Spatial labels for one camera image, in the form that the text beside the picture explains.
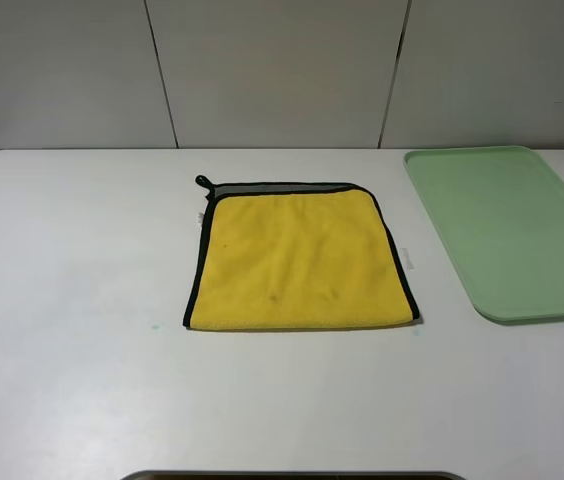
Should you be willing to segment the light green plastic tray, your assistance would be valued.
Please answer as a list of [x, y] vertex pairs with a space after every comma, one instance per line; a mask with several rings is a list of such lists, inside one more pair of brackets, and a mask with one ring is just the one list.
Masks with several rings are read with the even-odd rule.
[[538, 153], [414, 150], [404, 163], [477, 312], [502, 325], [564, 319], [564, 181]]

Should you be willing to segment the yellow microfiber towel black trim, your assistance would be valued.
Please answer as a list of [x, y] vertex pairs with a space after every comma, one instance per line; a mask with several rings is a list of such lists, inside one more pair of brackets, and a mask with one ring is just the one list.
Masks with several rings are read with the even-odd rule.
[[347, 182], [206, 189], [188, 330], [370, 330], [421, 318], [376, 197]]

